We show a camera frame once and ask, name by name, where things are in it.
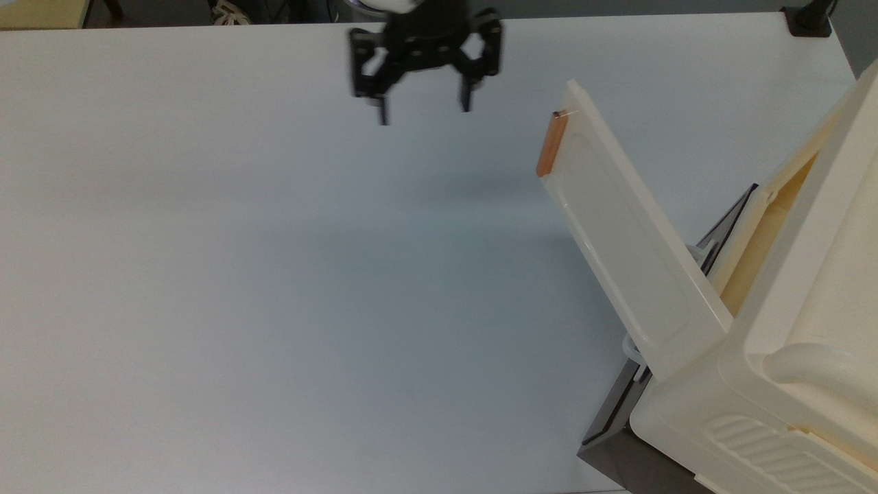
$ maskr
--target white tabletop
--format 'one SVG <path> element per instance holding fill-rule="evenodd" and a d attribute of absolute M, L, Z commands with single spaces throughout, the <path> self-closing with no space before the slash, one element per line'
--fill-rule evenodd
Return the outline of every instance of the white tabletop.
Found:
<path fill-rule="evenodd" d="M 576 78 L 697 240 L 853 82 L 781 14 L 507 23 L 473 112 L 346 27 L 0 33 L 0 490 L 544 494 L 623 328 L 534 175 Z"/>

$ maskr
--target floor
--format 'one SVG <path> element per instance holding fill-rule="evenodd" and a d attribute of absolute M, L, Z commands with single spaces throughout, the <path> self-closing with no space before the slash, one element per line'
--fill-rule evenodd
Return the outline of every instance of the floor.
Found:
<path fill-rule="evenodd" d="M 166 25 L 209 25 L 206 0 L 119 0 L 126 17 L 114 21 L 100 0 L 94 0 L 86 27 L 150 27 Z M 326 0 L 327 3 L 342 0 Z M 332 4 L 309 0 L 310 18 L 328 21 L 324 6 L 335 12 Z M 471 0 L 472 9 L 488 5 L 507 18 L 550 18 L 574 16 L 615 16 L 682 14 L 708 12 L 777 11 L 785 4 L 803 4 L 800 0 Z M 269 0 L 272 11 L 280 0 Z M 838 37 L 845 49 L 853 73 L 859 75 L 878 59 L 878 2 L 875 0 L 840 0 L 832 16 Z"/>

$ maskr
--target white lid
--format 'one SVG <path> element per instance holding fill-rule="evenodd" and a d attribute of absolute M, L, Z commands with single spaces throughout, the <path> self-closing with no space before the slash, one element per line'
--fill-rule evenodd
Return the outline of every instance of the white lid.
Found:
<path fill-rule="evenodd" d="M 720 341 L 731 314 L 574 81 L 564 137 L 542 177 L 637 349 L 663 380 Z"/>

